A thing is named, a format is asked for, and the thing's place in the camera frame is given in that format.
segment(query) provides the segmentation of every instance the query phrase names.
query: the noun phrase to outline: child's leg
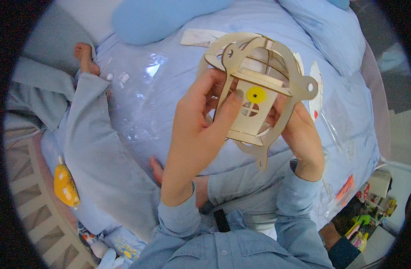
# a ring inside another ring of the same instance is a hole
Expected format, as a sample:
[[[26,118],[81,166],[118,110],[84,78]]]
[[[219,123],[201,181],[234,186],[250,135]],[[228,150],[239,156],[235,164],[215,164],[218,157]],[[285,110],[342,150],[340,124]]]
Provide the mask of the child's leg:
[[[112,129],[105,95],[108,85],[96,75],[80,75],[68,116],[66,163],[77,188],[87,190],[83,192],[98,207],[149,242],[158,224],[160,189]]]

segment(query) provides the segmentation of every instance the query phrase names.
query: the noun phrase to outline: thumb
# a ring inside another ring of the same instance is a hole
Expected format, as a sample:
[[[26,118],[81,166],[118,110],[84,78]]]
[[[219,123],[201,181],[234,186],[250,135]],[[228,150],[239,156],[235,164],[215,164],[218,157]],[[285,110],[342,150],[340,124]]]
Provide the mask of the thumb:
[[[230,94],[216,114],[216,119],[208,129],[217,137],[226,137],[243,103],[243,91],[238,89]]]

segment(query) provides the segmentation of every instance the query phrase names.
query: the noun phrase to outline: blue pillow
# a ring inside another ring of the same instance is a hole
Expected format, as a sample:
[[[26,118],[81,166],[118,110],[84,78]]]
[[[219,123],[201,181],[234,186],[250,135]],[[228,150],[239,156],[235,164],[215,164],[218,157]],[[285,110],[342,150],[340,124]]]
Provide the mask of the blue pillow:
[[[112,15],[125,42],[146,45],[166,38],[190,19],[229,7],[233,0],[125,0]]]
[[[279,0],[310,34],[318,50],[344,77],[362,65],[365,38],[352,9],[340,9],[327,0]]]

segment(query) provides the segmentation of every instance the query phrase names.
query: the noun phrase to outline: yellow round sticker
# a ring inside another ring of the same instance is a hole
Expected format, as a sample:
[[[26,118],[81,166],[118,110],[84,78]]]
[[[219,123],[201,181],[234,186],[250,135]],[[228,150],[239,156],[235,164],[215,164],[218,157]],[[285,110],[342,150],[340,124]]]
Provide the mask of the yellow round sticker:
[[[266,96],[265,91],[261,87],[251,87],[247,91],[247,100],[255,104],[259,104],[265,100]]]

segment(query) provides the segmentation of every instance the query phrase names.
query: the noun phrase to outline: light blue pajamas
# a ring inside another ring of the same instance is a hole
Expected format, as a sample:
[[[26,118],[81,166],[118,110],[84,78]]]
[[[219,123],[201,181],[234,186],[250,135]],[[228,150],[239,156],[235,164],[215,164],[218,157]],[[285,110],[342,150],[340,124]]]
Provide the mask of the light blue pajamas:
[[[158,224],[160,188],[112,129],[105,95],[108,86],[109,82],[95,75],[80,75],[68,116],[65,162],[77,188],[149,242]]]
[[[108,86],[109,82],[95,75],[80,75],[67,122],[66,164],[82,193],[140,239],[150,242],[159,223],[160,188],[112,129],[105,95]],[[226,213],[239,209],[247,227],[255,231],[272,228],[276,183],[287,173],[292,156],[286,151],[270,157],[265,172],[249,164],[210,176],[211,204]]]

